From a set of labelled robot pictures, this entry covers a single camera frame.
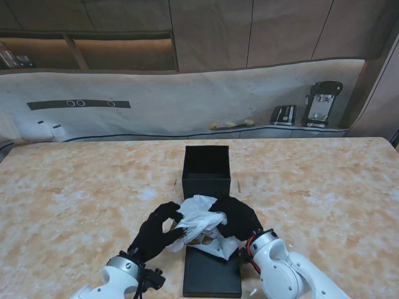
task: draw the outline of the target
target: kitchen appliance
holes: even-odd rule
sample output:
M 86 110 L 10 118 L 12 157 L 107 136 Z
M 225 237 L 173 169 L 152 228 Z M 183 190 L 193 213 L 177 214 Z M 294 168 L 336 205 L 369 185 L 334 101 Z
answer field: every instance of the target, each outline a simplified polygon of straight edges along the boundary
M 302 126 L 325 128 L 329 124 L 329 114 L 335 99 L 344 86 L 337 81 L 320 81 L 310 88 L 306 96 Z
M 295 123 L 296 105 L 277 106 L 270 117 L 271 125 L 293 126 Z

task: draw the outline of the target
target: black box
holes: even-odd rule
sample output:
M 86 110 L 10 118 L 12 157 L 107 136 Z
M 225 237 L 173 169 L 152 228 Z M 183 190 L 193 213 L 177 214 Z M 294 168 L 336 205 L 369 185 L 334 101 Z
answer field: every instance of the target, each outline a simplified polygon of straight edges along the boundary
M 185 199 L 197 194 L 215 198 L 229 196 L 229 147 L 186 146 L 181 182 Z
M 215 198 L 230 194 L 228 146 L 186 146 L 183 166 L 183 194 Z M 186 248 L 184 297 L 240 298 L 241 274 L 238 250 L 228 261 Z
M 186 247 L 184 297 L 241 298 L 238 249 L 224 260 Z

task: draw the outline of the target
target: coffee machine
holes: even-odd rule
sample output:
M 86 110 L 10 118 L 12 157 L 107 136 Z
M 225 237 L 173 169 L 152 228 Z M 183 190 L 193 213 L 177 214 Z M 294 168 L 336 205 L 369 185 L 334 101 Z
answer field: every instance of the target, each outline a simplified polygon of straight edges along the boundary
M 343 87 L 337 81 L 319 81 L 313 84 L 310 95 L 306 95 L 302 126 L 325 128 L 329 124 L 332 105 Z

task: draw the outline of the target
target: red cable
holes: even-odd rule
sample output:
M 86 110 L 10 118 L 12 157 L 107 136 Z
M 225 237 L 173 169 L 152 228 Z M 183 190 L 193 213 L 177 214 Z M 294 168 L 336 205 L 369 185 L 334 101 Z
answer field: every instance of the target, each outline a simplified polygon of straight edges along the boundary
M 252 266 L 255 268 L 256 272 L 258 274 L 261 274 L 261 269 L 258 267 L 258 265 L 256 265 L 256 263 L 254 262 L 254 260 L 252 259 L 252 254 L 250 251 L 250 246 L 251 246 L 251 241 L 253 240 L 253 238 L 255 238 L 255 235 L 253 235 L 251 238 L 249 238 L 248 242 L 247 242 L 247 253 L 249 254 L 250 258 L 251 258 L 251 264 Z

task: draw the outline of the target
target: countertop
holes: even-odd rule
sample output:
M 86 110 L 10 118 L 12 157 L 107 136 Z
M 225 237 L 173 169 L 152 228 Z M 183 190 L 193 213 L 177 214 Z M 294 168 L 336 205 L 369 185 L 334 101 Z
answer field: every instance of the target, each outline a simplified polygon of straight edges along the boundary
M 382 138 L 39 143 L 0 164 L 0 298 L 101 284 L 159 204 L 181 202 L 185 145 L 229 145 L 231 195 L 352 298 L 399 294 L 399 154 Z M 184 252 L 148 262 L 182 297 Z M 250 265 L 243 297 L 264 298 Z

